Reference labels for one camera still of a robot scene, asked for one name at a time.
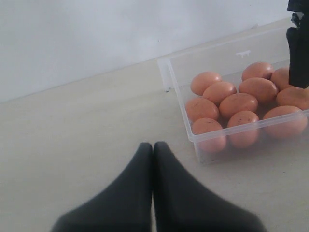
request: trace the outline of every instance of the clear plastic container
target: clear plastic container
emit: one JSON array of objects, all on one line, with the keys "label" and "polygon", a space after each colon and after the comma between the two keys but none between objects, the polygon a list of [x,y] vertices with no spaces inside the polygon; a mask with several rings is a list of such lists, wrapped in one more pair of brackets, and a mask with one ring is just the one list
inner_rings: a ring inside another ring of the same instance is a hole
[{"label": "clear plastic container", "polygon": [[[242,71],[251,63],[267,61],[275,68],[289,64],[289,47],[286,40],[287,27],[277,28],[256,33],[245,33],[237,39],[216,44],[204,48],[198,48],[190,52],[182,52],[158,60],[161,75],[166,89],[174,87],[188,138],[194,143],[196,155],[201,163],[209,163],[222,159],[234,159],[242,155],[262,155],[273,152],[274,149],[297,149],[298,146],[306,145],[309,140],[309,128],[297,137],[276,140],[271,139],[265,132],[264,127],[293,121],[298,114],[289,114],[256,123],[245,124],[232,128],[226,128],[214,132],[194,135],[191,130],[191,122],[185,111],[185,103],[196,97],[190,90],[192,79],[199,73],[207,70],[216,71],[223,76],[224,81],[233,83],[236,87],[241,83]],[[260,136],[253,146],[246,149],[233,148],[229,143],[224,151],[216,154],[205,152],[200,149],[205,141],[211,141],[220,136],[229,136],[240,132],[260,128]]]}]

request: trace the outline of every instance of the egg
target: egg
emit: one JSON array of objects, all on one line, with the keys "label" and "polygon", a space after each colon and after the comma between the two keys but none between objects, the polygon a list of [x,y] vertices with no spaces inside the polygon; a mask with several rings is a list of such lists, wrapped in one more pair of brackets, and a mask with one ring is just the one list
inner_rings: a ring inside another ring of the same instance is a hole
[{"label": "egg", "polygon": [[[257,122],[259,117],[251,112],[251,111],[240,111],[234,114],[228,124],[227,127],[239,126],[247,123]],[[259,129],[256,127],[255,129],[250,129],[248,131],[231,134],[228,136],[228,139],[232,146],[236,148],[247,148],[256,143],[259,137]]]},{"label": "egg", "polygon": [[218,107],[205,98],[193,98],[185,105],[188,118],[195,122],[196,120],[208,117],[217,120],[219,117]]},{"label": "egg", "polygon": [[277,86],[279,91],[292,87],[289,85],[289,66],[282,67],[274,71],[270,80]]},{"label": "egg", "polygon": [[[200,118],[192,125],[193,134],[204,134],[212,131],[222,130],[222,126],[212,118]],[[203,151],[210,153],[218,153],[226,146],[226,137],[221,135],[219,137],[199,142],[197,146]]]},{"label": "egg", "polygon": [[241,79],[243,81],[257,77],[257,78],[264,78],[270,79],[271,74],[274,72],[274,67],[271,63],[268,62],[256,62],[249,65],[242,73]]},{"label": "egg", "polygon": [[219,105],[226,97],[237,93],[236,87],[229,82],[221,81],[209,86],[203,93],[203,98]]},{"label": "egg", "polygon": [[277,95],[278,105],[292,105],[301,110],[309,109],[309,89],[289,87]]},{"label": "egg", "polygon": [[248,93],[254,96],[261,104],[270,104],[276,99],[278,89],[274,83],[263,78],[250,78],[242,82],[239,93]]},{"label": "egg", "polygon": [[278,106],[268,113],[265,114],[263,119],[273,118],[281,115],[292,114],[299,112],[300,114],[295,116],[296,118],[292,121],[283,122],[277,125],[267,126],[264,128],[267,134],[276,139],[286,139],[293,136],[300,135],[306,128],[308,120],[301,109],[290,106],[283,105]]},{"label": "egg", "polygon": [[193,78],[190,86],[191,91],[202,96],[205,89],[219,81],[222,81],[220,74],[212,71],[202,72]]},{"label": "egg", "polygon": [[221,102],[219,111],[224,118],[230,119],[231,116],[239,111],[248,110],[256,112],[257,106],[258,102],[254,96],[247,93],[235,93]]}]

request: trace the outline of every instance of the plastic bin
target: plastic bin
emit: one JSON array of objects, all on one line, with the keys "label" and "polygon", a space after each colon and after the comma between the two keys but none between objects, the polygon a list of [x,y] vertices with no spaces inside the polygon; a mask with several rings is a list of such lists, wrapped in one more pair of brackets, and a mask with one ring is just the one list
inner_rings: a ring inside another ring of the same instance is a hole
[{"label": "plastic bin", "polygon": [[192,79],[199,73],[207,70],[216,71],[223,76],[223,80],[233,83],[236,87],[241,83],[242,71],[251,63],[267,61],[279,68],[289,64],[289,47],[286,40],[288,27],[277,28],[267,31],[251,32],[239,36],[237,39],[224,43],[198,48],[190,52],[182,52],[158,60],[161,75],[166,89],[174,87],[188,138],[194,143],[197,159],[201,163],[209,163],[222,159],[234,159],[238,156],[263,155],[280,149],[297,149],[300,144],[306,145],[309,141],[309,129],[297,137],[288,140],[275,140],[268,137],[263,129],[259,140],[253,146],[246,149],[235,149],[228,144],[224,151],[212,154],[200,149],[200,144],[219,136],[229,136],[253,128],[264,128],[287,121],[295,120],[298,115],[290,114],[256,123],[245,124],[228,129],[218,130],[200,135],[194,135],[191,131],[191,122],[185,111],[185,103],[196,97],[190,90]]}]

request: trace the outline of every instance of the beige table surface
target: beige table surface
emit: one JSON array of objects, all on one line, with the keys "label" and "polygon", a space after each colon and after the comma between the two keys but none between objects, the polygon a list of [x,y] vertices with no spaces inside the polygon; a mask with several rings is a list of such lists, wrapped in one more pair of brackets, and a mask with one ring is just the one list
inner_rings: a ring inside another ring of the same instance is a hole
[{"label": "beige table surface", "polygon": [[0,231],[49,231],[114,180],[143,141],[166,141],[201,183],[269,231],[309,231],[309,149],[198,164],[155,60],[0,104]]}]

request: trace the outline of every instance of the white wall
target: white wall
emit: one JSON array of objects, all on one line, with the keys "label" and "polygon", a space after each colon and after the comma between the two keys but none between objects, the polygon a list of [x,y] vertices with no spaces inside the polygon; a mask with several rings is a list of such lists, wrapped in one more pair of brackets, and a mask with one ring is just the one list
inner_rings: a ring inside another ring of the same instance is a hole
[{"label": "white wall", "polygon": [[0,0],[0,102],[289,17],[288,0]]}]

